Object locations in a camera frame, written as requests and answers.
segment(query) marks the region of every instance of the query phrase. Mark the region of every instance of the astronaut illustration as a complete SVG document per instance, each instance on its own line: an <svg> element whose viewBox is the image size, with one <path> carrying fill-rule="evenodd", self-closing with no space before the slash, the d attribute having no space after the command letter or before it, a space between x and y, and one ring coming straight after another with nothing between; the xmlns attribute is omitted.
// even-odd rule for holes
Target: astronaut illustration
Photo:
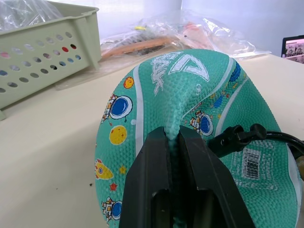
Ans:
<svg viewBox="0 0 304 228"><path fill-rule="evenodd" d="M114 120L125 118L126 122L126 116L132 111L132 108L133 103L128 96L116 96L112 94L106 105L101 123L110 118Z"/></svg>
<svg viewBox="0 0 304 228"><path fill-rule="evenodd" d="M119 220L120 215L122 213L122 202L121 201L113 201L110 197L106 198L106 202L102 202L101 206L104 208L103 214L106 216L106 221L110 221L111 219Z"/></svg>
<svg viewBox="0 0 304 228"><path fill-rule="evenodd" d="M103 115L103 118L101 120L101 123L103 123L106 119L109 119L110 117L110 109L111 109L111 106L113 104L113 102L118 98L118 96L115 96L114 94L111 95L107 105L106 105L106 108L105 108L105 111L104 111L104 115Z"/></svg>
<svg viewBox="0 0 304 228"><path fill-rule="evenodd" d="M197 111L195 116L195 118L191 118L189 125L191 125L200 135L211 135L213 132L213 124L210 116L201 111Z"/></svg>

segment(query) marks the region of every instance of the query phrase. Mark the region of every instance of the plastic bag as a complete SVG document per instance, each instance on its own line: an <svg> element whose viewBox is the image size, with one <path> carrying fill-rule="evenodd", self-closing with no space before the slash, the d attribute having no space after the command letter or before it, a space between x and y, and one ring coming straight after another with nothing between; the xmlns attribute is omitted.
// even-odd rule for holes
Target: plastic bag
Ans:
<svg viewBox="0 0 304 228"><path fill-rule="evenodd" d="M173 11L142 19L138 25L155 35L174 37L183 46L215 50L233 58L244 59L271 53L256 49L240 32L191 10Z"/></svg>
<svg viewBox="0 0 304 228"><path fill-rule="evenodd" d="M246 41L240 32L189 10L173 11L142 19L130 31L101 40L102 60L98 71L88 69L56 83L56 89L69 88L105 76L160 54L163 49L209 49L233 58L246 59L267 54Z"/></svg>
<svg viewBox="0 0 304 228"><path fill-rule="evenodd" d="M143 62L162 52L174 51L175 47L179 46L172 44L172 40L156 37L145 30L131 30L102 39L102 60L99 62L99 70L91 67L81 70L56 82L55 87L57 90L62 90L91 81L130 65Z"/></svg>
<svg viewBox="0 0 304 228"><path fill-rule="evenodd" d="M58 9L45 0L0 0L0 31L62 17Z"/></svg>

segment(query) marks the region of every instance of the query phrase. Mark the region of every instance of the light green plastic basket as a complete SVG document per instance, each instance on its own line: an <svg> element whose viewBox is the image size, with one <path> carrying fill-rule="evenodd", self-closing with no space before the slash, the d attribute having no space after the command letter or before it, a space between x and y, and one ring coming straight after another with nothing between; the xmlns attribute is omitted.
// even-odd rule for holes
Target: light green plastic basket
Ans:
<svg viewBox="0 0 304 228"><path fill-rule="evenodd" d="M88 66L98 68L98 8L50 3L63 18L0 32L0 109Z"/></svg>

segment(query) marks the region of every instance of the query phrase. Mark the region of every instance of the wooden stick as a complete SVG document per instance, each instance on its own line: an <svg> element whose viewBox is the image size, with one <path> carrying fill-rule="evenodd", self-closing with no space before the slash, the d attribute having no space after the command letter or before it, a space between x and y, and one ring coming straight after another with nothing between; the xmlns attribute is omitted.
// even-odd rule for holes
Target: wooden stick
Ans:
<svg viewBox="0 0 304 228"><path fill-rule="evenodd" d="M131 53L134 51L139 51L147 48L152 48L152 47L157 47L157 46L162 46L165 44L171 43L173 40L169 37L164 37L164 38L156 38L152 40L147 40L147 41L142 41L142 42L137 42L129 45L124 45L118 48L114 48L109 51L104 51L101 56L102 59L109 58L111 56L117 56L117 55L122 55L122 54L127 54Z"/></svg>

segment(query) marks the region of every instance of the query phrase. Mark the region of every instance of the black cable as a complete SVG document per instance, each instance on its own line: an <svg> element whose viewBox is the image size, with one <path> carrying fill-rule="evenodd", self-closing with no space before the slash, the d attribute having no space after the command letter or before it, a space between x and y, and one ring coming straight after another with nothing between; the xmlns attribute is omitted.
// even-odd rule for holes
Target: black cable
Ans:
<svg viewBox="0 0 304 228"><path fill-rule="evenodd" d="M283 141L291 145L290 149L295 159L304 155L304 142L292 135L282 132L267 132L266 138Z"/></svg>

